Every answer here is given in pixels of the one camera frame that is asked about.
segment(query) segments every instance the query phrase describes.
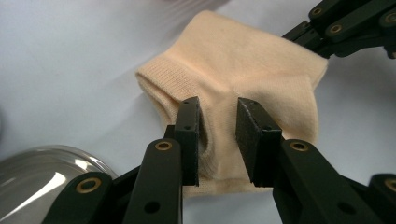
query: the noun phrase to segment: black plastic part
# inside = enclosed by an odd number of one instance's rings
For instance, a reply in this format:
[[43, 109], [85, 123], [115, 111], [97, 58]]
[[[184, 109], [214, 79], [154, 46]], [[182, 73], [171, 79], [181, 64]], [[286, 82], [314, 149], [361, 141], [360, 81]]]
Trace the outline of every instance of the black plastic part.
[[165, 134], [163, 138], [175, 138], [175, 125], [166, 126]]
[[396, 5], [396, 0], [372, 0], [358, 9], [335, 21], [326, 29], [326, 36], [333, 43], [343, 41], [365, 29], [379, 17]]
[[[85, 185], [80, 185], [82, 181], [90, 178], [100, 181], [88, 181]], [[91, 172], [74, 178], [58, 195], [42, 223], [107, 223], [107, 209], [110, 208], [111, 202], [106, 199], [111, 187], [112, 179], [104, 173]]]
[[385, 223], [395, 223], [396, 175], [374, 175], [370, 180], [365, 199]]
[[[274, 198], [284, 223], [382, 223], [364, 200], [349, 186], [311, 144], [302, 140], [286, 140], [279, 153], [284, 171], [278, 183], [292, 187], [274, 189]], [[293, 213], [293, 204], [280, 199], [299, 201], [301, 213]]]
[[238, 98], [235, 135], [250, 181], [272, 187], [282, 130], [259, 103]]
[[316, 23], [329, 21], [346, 2], [344, 0], [323, 0], [311, 9], [308, 14], [309, 19]]
[[110, 208], [109, 220], [111, 220], [111, 223], [122, 222], [139, 170], [140, 166], [122, 176], [119, 176], [113, 181], [113, 188], [110, 194], [110, 197], [114, 202], [114, 205]]
[[288, 31], [282, 37], [294, 42], [300, 36], [305, 34], [305, 32], [309, 29], [310, 29], [310, 24], [307, 21], [303, 21], [300, 24], [298, 24], [296, 27]]
[[180, 103], [175, 124], [175, 139], [180, 143], [184, 186], [199, 186], [198, 143], [200, 105], [198, 97]]
[[182, 223], [181, 149], [174, 139], [151, 142], [122, 223]]

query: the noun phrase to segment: white background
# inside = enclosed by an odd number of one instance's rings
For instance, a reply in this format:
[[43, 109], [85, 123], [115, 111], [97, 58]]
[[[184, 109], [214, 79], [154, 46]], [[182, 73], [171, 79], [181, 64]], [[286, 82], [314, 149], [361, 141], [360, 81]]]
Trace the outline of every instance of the white background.
[[[199, 11], [283, 35], [318, 0], [0, 1], [0, 160], [44, 145], [90, 152], [118, 175], [161, 138], [134, 71]], [[316, 90], [317, 148], [363, 184], [396, 173], [396, 61], [381, 48], [330, 59]], [[280, 223], [271, 192], [184, 202], [184, 223]]]

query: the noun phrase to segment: fabric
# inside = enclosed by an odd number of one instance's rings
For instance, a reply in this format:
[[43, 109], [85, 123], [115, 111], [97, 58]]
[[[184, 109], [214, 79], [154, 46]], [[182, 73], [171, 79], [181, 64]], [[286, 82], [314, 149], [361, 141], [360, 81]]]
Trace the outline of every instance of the fabric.
[[313, 91], [326, 68], [327, 60], [281, 37], [209, 11], [195, 16], [169, 50], [136, 73], [164, 128], [175, 123], [181, 101], [200, 99], [200, 187], [185, 187], [184, 195], [259, 190], [249, 183], [235, 141], [238, 96], [259, 102], [286, 139], [315, 143]]

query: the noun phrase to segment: metal rivet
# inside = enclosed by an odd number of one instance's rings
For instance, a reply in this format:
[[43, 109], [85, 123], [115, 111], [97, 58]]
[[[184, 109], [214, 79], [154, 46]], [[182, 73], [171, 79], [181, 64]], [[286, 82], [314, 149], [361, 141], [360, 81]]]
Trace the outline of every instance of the metal rivet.
[[386, 179], [385, 185], [392, 191], [396, 192], [396, 179]]
[[172, 143], [170, 142], [159, 142], [155, 145], [155, 148], [157, 148], [160, 151], [166, 151], [168, 149], [172, 148]]
[[102, 181], [97, 178], [97, 177], [90, 177], [87, 178], [81, 182], [78, 183], [78, 185], [76, 186], [76, 191], [78, 193], [90, 193], [93, 192], [94, 190], [98, 189], [99, 186], [101, 186]]
[[307, 151], [309, 148], [306, 144], [302, 143], [302, 142], [292, 142], [290, 143], [290, 147], [293, 148], [294, 150], [297, 151]]
[[330, 29], [330, 33], [336, 34], [336, 33], [340, 32], [342, 29], [343, 29], [343, 26], [340, 24], [337, 24], [337, 25], [332, 26], [332, 28]]
[[396, 12], [390, 13], [386, 18], [385, 22], [394, 22], [396, 21]]
[[322, 11], [321, 7], [314, 8], [312, 10], [312, 15], [317, 16], [321, 13], [321, 11]]

